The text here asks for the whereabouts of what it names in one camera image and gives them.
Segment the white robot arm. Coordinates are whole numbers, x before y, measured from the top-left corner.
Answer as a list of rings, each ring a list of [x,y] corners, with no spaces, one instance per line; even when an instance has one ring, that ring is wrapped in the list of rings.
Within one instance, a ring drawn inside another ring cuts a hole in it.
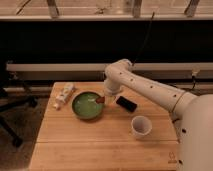
[[[105,68],[104,93],[126,86],[182,119],[177,171],[213,171],[213,94],[197,96],[132,73],[121,59]]]

